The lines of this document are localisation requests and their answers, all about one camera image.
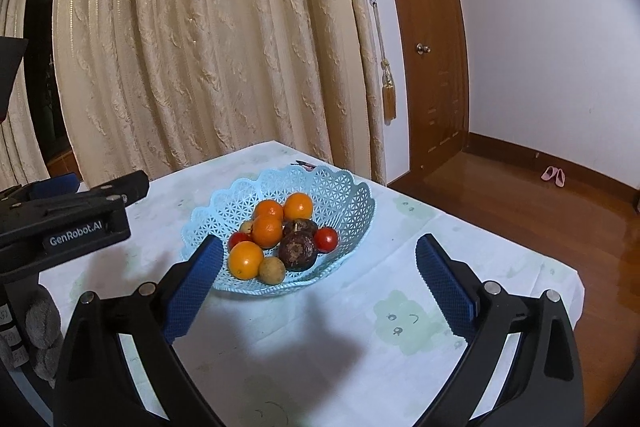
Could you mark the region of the orange tangerine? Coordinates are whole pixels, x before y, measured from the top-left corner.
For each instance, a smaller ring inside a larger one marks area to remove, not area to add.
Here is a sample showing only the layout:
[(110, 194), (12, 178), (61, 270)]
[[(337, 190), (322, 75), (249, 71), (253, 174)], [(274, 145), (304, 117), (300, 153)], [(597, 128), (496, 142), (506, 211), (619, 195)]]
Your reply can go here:
[(314, 212), (312, 199), (304, 193), (296, 192), (288, 196), (283, 205), (285, 220), (310, 219)]
[(258, 202), (253, 212), (253, 218), (273, 217), (282, 221), (284, 219), (283, 207), (274, 199), (264, 199)]
[(232, 277), (238, 280), (253, 280), (259, 273), (262, 260), (264, 260), (262, 248), (253, 242), (240, 242), (230, 251), (228, 270)]
[(262, 249), (270, 249), (282, 239), (282, 221), (276, 216), (261, 215), (252, 224), (252, 239)]

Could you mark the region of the curtain tieback tassel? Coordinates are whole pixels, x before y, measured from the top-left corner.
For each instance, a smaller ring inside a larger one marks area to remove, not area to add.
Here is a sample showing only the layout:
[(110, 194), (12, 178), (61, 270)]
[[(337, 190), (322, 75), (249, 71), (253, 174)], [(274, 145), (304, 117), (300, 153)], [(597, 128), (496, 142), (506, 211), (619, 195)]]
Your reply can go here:
[(395, 81), (390, 68), (390, 61), (387, 58), (384, 46), (383, 31), (380, 19), (380, 11), (378, 10), (378, 0), (369, 0), (373, 10), (376, 35), (378, 36), (378, 47), (380, 48), (380, 65), (382, 69), (382, 102), (383, 117), (387, 126), (397, 118), (397, 101)]

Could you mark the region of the white patterned tablecloth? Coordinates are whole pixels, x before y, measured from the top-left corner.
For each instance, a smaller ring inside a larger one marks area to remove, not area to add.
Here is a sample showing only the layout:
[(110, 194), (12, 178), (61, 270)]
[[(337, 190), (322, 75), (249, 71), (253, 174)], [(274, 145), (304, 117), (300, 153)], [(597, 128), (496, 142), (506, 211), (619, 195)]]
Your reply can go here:
[[(180, 258), (196, 207), (239, 178), (302, 159), (262, 143), (152, 182), (128, 209), (130, 239), (42, 273), (63, 319), (79, 296), (125, 296)], [(572, 321), (585, 288), (571, 267), (373, 185), (375, 213), (352, 257), (326, 279), (276, 298), (210, 293), (175, 350), (230, 426), (410, 426), (465, 347), (416, 269), (416, 241), (432, 234), (450, 257), (513, 295), (557, 291)]]

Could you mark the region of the pink slippers pair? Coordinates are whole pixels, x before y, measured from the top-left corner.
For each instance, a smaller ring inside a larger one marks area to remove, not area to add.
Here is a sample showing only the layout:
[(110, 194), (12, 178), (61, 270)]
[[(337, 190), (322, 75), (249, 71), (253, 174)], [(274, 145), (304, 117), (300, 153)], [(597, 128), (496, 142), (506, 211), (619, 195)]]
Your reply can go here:
[(541, 173), (540, 179), (544, 182), (553, 182), (556, 187), (563, 188), (566, 183), (565, 172), (562, 168), (549, 166)]

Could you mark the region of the brown wooden door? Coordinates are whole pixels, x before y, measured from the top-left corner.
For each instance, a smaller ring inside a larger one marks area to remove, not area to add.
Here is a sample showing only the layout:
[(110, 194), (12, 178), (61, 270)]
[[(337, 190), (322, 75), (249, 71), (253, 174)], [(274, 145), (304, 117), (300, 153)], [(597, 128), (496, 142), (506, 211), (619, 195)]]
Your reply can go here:
[[(460, 0), (395, 0), (404, 57), (410, 169), (416, 181), (461, 152), (469, 133), (469, 66)], [(417, 54), (425, 44), (431, 53)]]

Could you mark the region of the left beige curtain panel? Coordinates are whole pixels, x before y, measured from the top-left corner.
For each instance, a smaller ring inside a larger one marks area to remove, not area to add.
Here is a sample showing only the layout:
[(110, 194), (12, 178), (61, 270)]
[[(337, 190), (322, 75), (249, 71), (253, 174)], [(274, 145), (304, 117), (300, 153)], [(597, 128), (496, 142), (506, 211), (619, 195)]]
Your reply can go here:
[[(26, 0), (1, 0), (2, 37), (23, 37)], [(8, 115), (1, 124), (1, 188), (49, 178), (32, 124), (24, 64), (16, 74)]]

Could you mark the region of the tan longan fruit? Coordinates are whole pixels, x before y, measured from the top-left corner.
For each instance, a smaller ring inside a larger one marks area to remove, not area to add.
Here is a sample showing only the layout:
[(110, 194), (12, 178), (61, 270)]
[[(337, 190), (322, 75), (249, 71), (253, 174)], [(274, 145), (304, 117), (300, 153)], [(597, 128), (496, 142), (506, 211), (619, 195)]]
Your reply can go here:
[(286, 275), (283, 262), (278, 257), (265, 257), (258, 269), (258, 279), (266, 285), (281, 284)]

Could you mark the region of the beige patterned curtain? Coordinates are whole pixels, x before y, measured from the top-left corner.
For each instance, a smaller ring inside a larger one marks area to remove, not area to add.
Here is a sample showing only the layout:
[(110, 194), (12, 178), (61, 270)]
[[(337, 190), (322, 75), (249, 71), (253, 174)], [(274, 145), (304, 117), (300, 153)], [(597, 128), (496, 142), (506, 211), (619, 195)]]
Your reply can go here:
[(385, 180), (367, 0), (54, 0), (53, 51), (89, 185), (270, 140)]

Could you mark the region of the light blue lattice basket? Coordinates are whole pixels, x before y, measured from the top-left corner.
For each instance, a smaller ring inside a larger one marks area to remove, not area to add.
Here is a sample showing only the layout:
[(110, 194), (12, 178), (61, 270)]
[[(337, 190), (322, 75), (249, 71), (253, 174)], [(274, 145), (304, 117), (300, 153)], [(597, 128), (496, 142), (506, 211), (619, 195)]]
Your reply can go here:
[[(334, 273), (366, 236), (375, 201), (369, 185), (346, 170), (299, 166), (267, 169), (257, 179), (237, 179), (192, 211), (182, 228), (181, 258), (195, 253), (205, 236), (222, 242), (222, 268), (215, 291), (252, 297), (291, 294)], [(262, 280), (257, 265), (243, 279), (229, 268), (238, 245), (252, 244), (270, 272)]]

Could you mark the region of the small green-brown fruit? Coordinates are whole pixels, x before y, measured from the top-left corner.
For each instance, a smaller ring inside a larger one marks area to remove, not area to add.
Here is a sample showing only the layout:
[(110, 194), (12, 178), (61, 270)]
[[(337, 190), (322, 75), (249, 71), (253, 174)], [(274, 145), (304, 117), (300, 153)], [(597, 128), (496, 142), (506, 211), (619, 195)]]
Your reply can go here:
[(252, 230), (253, 230), (253, 221), (252, 220), (246, 220), (242, 223), (242, 225), (240, 225), (239, 231), (250, 235), (252, 234)]

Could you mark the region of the red cherry tomato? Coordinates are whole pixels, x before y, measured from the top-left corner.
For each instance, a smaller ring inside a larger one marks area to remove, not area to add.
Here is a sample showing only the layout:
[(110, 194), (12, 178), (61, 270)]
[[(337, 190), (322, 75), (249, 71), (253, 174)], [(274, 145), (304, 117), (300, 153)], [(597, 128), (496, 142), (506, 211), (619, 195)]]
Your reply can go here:
[(314, 233), (314, 246), (321, 254), (329, 254), (338, 244), (337, 231), (330, 227), (320, 228)]
[(250, 234), (241, 231), (234, 232), (228, 239), (228, 249), (232, 251), (239, 243), (250, 242), (251, 240), (252, 236)]

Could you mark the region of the metal door knob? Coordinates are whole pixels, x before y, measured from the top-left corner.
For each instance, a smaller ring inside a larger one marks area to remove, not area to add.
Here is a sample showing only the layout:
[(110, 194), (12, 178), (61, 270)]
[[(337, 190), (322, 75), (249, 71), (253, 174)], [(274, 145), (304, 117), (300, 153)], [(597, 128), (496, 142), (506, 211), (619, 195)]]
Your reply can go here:
[(416, 45), (416, 53), (423, 55), (423, 54), (427, 54), (427, 53), (431, 53), (432, 49), (429, 46), (426, 46), (425, 44), (422, 43), (418, 43)]

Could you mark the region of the dark brown passion fruit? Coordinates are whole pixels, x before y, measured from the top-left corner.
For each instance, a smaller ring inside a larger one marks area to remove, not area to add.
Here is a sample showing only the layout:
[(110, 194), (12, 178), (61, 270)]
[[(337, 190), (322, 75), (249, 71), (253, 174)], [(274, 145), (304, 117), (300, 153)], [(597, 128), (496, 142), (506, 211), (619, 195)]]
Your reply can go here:
[(310, 219), (293, 219), (284, 222), (282, 237), (286, 237), (292, 233), (305, 233), (314, 237), (318, 231), (316, 222)]

